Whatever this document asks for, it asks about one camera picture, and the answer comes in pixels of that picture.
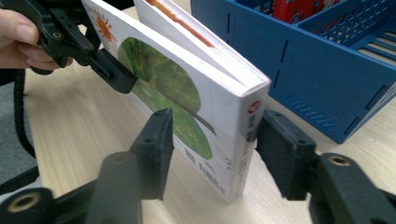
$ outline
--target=book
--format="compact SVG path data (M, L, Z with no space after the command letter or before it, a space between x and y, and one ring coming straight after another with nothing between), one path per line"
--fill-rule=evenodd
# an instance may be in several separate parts
M270 80L169 0L134 0L139 21L101 0L82 0L104 47L138 81L148 114L171 107L174 143L232 203L243 193Z

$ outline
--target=book page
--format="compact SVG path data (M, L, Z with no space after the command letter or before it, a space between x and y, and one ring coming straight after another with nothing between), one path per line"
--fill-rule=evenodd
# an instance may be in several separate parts
M241 84L269 79L189 13L170 0L135 0L139 20Z

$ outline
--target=barcode label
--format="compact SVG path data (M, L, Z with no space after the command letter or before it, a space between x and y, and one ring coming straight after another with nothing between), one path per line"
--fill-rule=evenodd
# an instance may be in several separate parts
M218 181L215 177L213 177L213 175L210 174L210 173L206 170L206 168L205 168L201 163L199 163L199 169L200 169L200 170L202 171L202 173L210 180L210 182L212 182L212 184L213 184L216 188L222 189L222 187L219 187L219 181Z
M192 163L195 164L195 158L194 158L194 156L193 156L186 148L184 148L184 151L186 152L187 158L189 158L190 161L192 161Z

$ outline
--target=blue plastic crate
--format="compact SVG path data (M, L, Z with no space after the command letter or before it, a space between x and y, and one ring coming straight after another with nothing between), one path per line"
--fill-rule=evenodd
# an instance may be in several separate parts
M394 0L346 0L298 24L234 0L191 9L273 80L274 99L337 143L396 95Z

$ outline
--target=wooden table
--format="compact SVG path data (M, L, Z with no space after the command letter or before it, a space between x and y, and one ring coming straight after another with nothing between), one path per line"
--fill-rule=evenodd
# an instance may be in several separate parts
M190 1L179 0L190 11ZM131 15L134 9L127 9ZM90 68L77 63L50 76L27 76L26 101L44 187L55 196L95 179L102 159L127 150L146 116L130 95L113 91ZM343 145L337 145L268 98L318 144L355 160L381 189L396 194L396 101L386 105ZM164 201L143 201L144 223L310 223L307 202L280 197L255 152L243 197L226 204L176 149Z

